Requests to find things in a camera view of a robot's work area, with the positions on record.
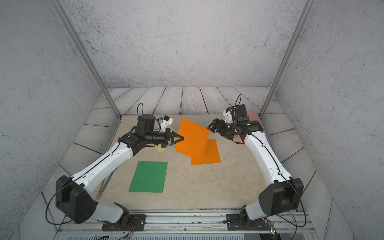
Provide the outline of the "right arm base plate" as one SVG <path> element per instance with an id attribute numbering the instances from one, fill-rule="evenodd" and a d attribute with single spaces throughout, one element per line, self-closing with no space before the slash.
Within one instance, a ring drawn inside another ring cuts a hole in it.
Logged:
<path id="1" fill-rule="evenodd" d="M 229 231 L 268 231 L 270 226 L 265 219 L 249 220 L 246 214 L 227 214 L 224 223 Z"/>

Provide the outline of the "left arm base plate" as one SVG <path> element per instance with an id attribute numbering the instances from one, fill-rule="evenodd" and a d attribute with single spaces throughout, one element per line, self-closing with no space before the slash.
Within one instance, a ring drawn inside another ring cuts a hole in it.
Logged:
<path id="1" fill-rule="evenodd" d="M 116 223 L 104 222 L 103 232 L 142 232 L 144 231 L 146 215 L 124 214 Z"/>

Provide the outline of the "orange paper sheet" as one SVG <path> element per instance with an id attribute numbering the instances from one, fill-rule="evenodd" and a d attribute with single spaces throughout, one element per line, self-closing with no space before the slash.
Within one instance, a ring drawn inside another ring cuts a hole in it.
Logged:
<path id="1" fill-rule="evenodd" d="M 184 140 L 176 143 L 175 149 L 189 157 L 199 157 L 205 152 L 209 130 L 185 118 L 181 119 L 179 135 Z"/>
<path id="2" fill-rule="evenodd" d="M 200 155 L 191 157 L 192 166 L 216 164 L 220 162 L 221 157 L 216 139 L 209 139 L 204 152 Z"/>

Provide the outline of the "orange paper sheet back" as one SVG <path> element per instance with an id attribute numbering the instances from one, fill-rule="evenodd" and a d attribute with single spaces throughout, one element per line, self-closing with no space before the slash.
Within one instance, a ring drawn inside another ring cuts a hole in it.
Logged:
<path id="1" fill-rule="evenodd" d="M 176 143 L 175 149 L 189 157 L 199 157 L 205 152 L 209 130 L 185 118 L 181 119 L 179 135 L 184 140 Z"/>

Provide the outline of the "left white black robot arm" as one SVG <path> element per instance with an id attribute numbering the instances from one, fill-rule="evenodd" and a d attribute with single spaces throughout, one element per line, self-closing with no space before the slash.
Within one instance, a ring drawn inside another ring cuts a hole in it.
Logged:
<path id="1" fill-rule="evenodd" d="M 56 207 L 76 224 L 96 220 L 118 228 L 127 227 L 128 209 L 119 204 L 99 203 L 91 194 L 106 177 L 140 150 L 155 145 L 170 147 L 183 140 L 184 137 L 169 128 L 163 132 L 143 132 L 132 128 L 91 165 L 71 177 L 62 176 L 57 180 Z"/>

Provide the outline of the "green paper sheet front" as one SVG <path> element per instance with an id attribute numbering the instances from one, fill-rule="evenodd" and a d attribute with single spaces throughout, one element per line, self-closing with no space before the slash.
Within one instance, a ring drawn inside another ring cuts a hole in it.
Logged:
<path id="1" fill-rule="evenodd" d="M 162 193 L 167 173 L 167 162 L 139 161 L 129 192 Z"/>

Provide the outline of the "yellow paper sheet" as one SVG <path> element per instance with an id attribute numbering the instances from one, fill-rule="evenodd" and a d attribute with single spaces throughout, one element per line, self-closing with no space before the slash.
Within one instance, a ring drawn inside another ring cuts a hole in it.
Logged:
<path id="1" fill-rule="evenodd" d="M 172 128 L 166 128 L 164 131 L 161 131 L 161 137 L 165 137 L 165 140 L 161 140 L 161 142 L 156 146 L 159 153 L 171 146 L 171 140 L 173 139 L 171 137 L 171 133 L 173 133 Z"/>

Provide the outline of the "orange paper sheet front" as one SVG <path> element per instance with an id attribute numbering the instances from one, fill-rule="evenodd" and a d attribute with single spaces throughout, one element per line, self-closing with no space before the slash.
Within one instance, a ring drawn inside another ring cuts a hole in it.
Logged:
<path id="1" fill-rule="evenodd" d="M 221 157 L 216 139 L 209 139 L 204 152 L 200 155 L 191 157 L 192 166 L 216 164 L 220 162 Z"/>

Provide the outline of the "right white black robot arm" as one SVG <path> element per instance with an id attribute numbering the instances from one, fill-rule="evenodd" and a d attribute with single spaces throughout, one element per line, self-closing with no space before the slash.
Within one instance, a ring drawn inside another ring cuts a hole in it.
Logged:
<path id="1" fill-rule="evenodd" d="M 258 121 L 226 123 L 214 119 L 208 129 L 228 140 L 233 140 L 235 136 L 241 137 L 263 173 L 267 187 L 259 194 L 256 202 L 242 207 L 244 223 L 299 207 L 304 184 L 301 179 L 294 179 L 279 161 Z"/>

